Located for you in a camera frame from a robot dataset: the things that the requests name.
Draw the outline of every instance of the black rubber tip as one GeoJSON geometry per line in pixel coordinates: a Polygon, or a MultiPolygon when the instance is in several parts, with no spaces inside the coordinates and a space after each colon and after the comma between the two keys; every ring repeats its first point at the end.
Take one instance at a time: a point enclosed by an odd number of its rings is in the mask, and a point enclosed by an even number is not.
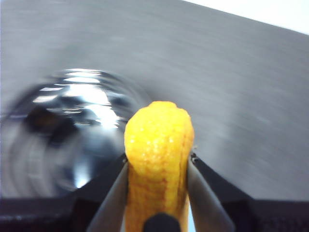
{"type": "Polygon", "coordinates": [[[181,229],[176,218],[158,213],[145,222],[143,232],[181,232],[181,229]]]}

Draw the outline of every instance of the brushed metal surface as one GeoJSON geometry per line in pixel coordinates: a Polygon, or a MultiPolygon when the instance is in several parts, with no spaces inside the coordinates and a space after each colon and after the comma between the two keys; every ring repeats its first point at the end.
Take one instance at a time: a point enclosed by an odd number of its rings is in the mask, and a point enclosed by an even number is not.
{"type": "Polygon", "coordinates": [[[309,36],[177,0],[1,2],[2,114],[74,67],[187,109],[195,152],[251,196],[309,200],[309,36]]]}

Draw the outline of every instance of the textured yellow surface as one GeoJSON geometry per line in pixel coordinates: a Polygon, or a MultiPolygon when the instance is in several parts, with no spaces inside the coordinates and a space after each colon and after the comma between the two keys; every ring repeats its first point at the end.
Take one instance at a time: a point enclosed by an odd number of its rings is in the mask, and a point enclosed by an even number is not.
{"type": "Polygon", "coordinates": [[[190,116],[169,101],[153,102],[129,120],[127,232],[141,232],[144,222],[159,212],[176,217],[182,232],[187,231],[186,171],[193,139],[190,116]]]}

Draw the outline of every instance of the reflective metal bowl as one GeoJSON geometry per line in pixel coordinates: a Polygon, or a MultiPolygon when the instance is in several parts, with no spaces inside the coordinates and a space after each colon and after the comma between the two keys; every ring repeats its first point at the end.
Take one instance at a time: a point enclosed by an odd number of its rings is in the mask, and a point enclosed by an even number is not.
{"type": "Polygon", "coordinates": [[[124,129],[147,94],[98,70],[69,69],[23,96],[2,122],[1,195],[55,197],[124,152],[124,129]]]}

